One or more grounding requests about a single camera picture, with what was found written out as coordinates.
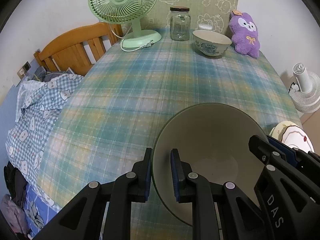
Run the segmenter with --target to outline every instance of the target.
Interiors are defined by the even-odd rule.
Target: ceramic bowl
[[[225,35],[209,30],[193,31],[196,47],[207,56],[215,57],[225,52],[232,41]]]
[[[180,204],[174,196],[170,166],[173,148],[192,171],[214,183],[234,182],[259,205],[253,187],[264,165],[249,151],[252,135],[267,141],[250,116],[224,104],[194,105],[172,117],[159,133],[152,157],[153,183],[167,209],[192,225],[192,204]]]

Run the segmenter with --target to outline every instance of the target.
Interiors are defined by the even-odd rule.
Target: blue gingham fabric
[[[28,95],[32,94],[42,86],[43,86],[42,82],[35,81],[35,80],[28,80],[21,83],[19,87],[18,97],[17,97],[15,122],[19,122],[19,119],[22,116],[21,109]]]
[[[19,121],[8,132],[5,146],[10,162],[50,206],[54,202],[36,186],[39,166],[55,122],[82,79],[79,75],[61,75],[26,95]]]

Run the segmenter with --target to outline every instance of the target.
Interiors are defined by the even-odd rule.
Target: white wall
[[[261,51],[286,83],[302,62],[320,75],[320,28],[301,0],[239,0],[259,28]],[[23,0],[0,34],[0,103],[33,53],[73,28],[96,23],[87,0]]]
[[[96,22],[88,0],[23,0],[0,33],[0,103],[12,77],[37,49],[66,31]]]
[[[320,27],[301,0],[239,0],[237,9],[252,16],[260,50],[286,87],[299,62],[320,76]]]

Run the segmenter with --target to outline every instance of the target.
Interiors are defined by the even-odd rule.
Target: jar lid
[[[172,7],[170,7],[170,11],[173,11],[173,12],[188,12],[188,11],[190,11],[190,8],[183,7],[183,6],[172,6]]]

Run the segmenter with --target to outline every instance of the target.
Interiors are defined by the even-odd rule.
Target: wall outlet
[[[26,75],[26,71],[24,70],[23,67],[19,69],[19,71],[17,72],[17,75],[19,76],[20,79],[22,79]]]

